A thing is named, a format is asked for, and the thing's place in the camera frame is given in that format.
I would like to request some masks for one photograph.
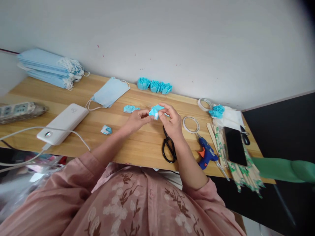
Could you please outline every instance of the wooden desk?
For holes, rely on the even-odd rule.
[[[108,78],[102,76],[90,75],[89,77],[83,77],[80,82],[74,83],[73,90],[68,91],[31,77],[26,78],[9,94],[2,97],[0,103],[15,104],[25,101],[38,102],[49,107],[49,111],[42,116],[30,120],[0,125],[0,136],[3,137],[31,126],[46,126],[71,103],[85,107],[86,102],[107,80]],[[104,125],[108,125],[112,128],[113,132],[116,132],[126,122],[130,115],[123,112],[124,106],[134,105],[139,108],[150,108],[159,102],[171,104],[182,118],[185,116],[195,117],[200,124],[199,134],[204,137],[210,145],[213,144],[206,127],[206,124],[211,122],[212,118],[198,107],[196,99],[175,94],[156,94],[149,90],[141,91],[134,84],[131,84],[130,87],[131,89],[120,97],[111,108],[101,108],[91,111],[76,127],[75,131],[83,137],[90,148],[97,147],[107,139],[108,136],[100,132]],[[91,102],[90,108],[98,106],[99,104]],[[201,147],[197,141],[196,135],[188,133],[184,128],[182,129],[194,157],[199,159],[200,157],[197,151],[200,151]],[[29,130],[10,137],[6,139],[6,141],[18,149],[39,152],[45,143],[36,138],[38,132],[38,129]],[[177,170],[177,162],[170,164],[165,161],[162,156],[161,148],[164,137],[161,121],[154,120],[151,124],[143,126],[137,133],[133,134],[126,141],[113,161],[143,167]],[[255,157],[263,157],[252,134],[249,136],[249,139],[251,142],[251,145],[248,146],[249,153]],[[87,148],[81,140],[75,134],[70,134],[61,145],[52,146],[48,150],[48,153],[78,157],[86,151]],[[209,163],[208,167],[205,169],[205,173],[211,176],[223,177],[222,173],[213,162]],[[265,183],[275,183],[275,181],[271,179],[263,179],[263,181]]]

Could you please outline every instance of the person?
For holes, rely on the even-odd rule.
[[[148,110],[137,110],[103,144],[31,193],[0,225],[1,235],[245,236],[194,159],[180,115],[168,104],[159,105],[165,107],[158,115],[175,145],[182,190],[154,169],[109,164],[124,141],[153,120]]]

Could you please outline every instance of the green chair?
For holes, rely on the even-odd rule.
[[[264,178],[293,183],[315,183],[315,164],[308,161],[289,161],[281,158],[253,157],[255,166]]]

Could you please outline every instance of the hot glue gun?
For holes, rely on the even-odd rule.
[[[230,179],[227,177],[226,173],[224,172],[222,166],[220,165],[219,161],[218,161],[218,156],[216,154],[214,154],[214,151],[213,149],[211,148],[211,146],[208,144],[208,142],[203,138],[201,137],[198,133],[198,141],[202,147],[202,151],[201,152],[198,152],[202,159],[198,162],[200,168],[202,170],[204,170],[207,165],[209,164],[209,161],[214,161],[216,163],[216,165],[221,169],[222,171],[222,174],[226,177],[226,179],[228,181],[230,181]]]

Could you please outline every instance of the smartphone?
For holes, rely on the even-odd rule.
[[[245,151],[240,131],[224,127],[224,140],[227,147],[226,155],[229,161],[247,166]]]

